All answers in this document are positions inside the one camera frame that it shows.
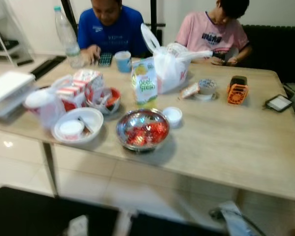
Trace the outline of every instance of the black sofa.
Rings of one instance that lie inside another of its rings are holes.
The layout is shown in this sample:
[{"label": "black sofa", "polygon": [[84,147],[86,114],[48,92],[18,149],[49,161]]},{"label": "black sofa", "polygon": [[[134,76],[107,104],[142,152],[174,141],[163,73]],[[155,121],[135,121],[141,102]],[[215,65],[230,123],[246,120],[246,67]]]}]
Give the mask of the black sofa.
[{"label": "black sofa", "polygon": [[295,83],[295,27],[243,26],[253,53],[240,67],[275,71],[282,83]]}]

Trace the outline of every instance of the person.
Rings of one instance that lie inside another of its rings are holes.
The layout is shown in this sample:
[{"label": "person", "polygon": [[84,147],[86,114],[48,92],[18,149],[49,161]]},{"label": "person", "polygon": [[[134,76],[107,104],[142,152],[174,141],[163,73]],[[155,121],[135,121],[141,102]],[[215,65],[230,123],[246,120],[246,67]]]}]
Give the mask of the person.
[{"label": "person", "polygon": [[208,12],[187,15],[181,25],[176,42],[190,51],[212,50],[213,57],[196,62],[236,66],[252,52],[246,33],[237,20],[245,14],[249,0],[217,0]]},{"label": "person", "polygon": [[122,5],[122,0],[91,0],[92,9],[80,16],[78,43],[91,63],[101,52],[129,51],[141,57],[148,51],[141,34],[140,12]]}]

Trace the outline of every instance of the man's hand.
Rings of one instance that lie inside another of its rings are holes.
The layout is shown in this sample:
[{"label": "man's hand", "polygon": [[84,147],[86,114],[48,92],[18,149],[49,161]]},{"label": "man's hand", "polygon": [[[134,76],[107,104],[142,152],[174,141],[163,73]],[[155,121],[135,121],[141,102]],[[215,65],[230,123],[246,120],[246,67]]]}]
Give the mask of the man's hand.
[{"label": "man's hand", "polygon": [[228,66],[236,66],[238,64],[238,59],[236,57],[232,57],[227,61]]},{"label": "man's hand", "polygon": [[213,65],[223,65],[224,61],[220,58],[211,57],[210,59],[207,59],[206,62],[211,63]]},{"label": "man's hand", "polygon": [[86,56],[90,64],[94,64],[96,60],[100,59],[101,49],[97,45],[91,45],[89,48],[81,50],[81,52]]}]

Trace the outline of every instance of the small fan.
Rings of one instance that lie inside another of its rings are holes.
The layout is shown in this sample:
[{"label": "small fan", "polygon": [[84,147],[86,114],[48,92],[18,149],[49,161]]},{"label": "small fan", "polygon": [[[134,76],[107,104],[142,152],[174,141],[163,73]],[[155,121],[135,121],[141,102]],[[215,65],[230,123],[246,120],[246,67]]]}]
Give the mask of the small fan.
[{"label": "small fan", "polygon": [[240,105],[248,95],[247,78],[243,76],[232,77],[228,85],[228,103]]}]

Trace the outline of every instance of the plastic water bottle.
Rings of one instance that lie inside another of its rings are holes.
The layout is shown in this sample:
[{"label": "plastic water bottle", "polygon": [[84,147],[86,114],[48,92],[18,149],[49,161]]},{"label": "plastic water bottle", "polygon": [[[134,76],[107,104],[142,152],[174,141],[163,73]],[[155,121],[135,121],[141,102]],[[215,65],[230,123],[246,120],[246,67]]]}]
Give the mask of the plastic water bottle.
[{"label": "plastic water bottle", "polygon": [[54,10],[58,37],[65,48],[69,63],[72,68],[81,68],[84,66],[84,60],[81,56],[80,47],[74,30],[66,16],[61,12],[61,7],[55,6]]}]

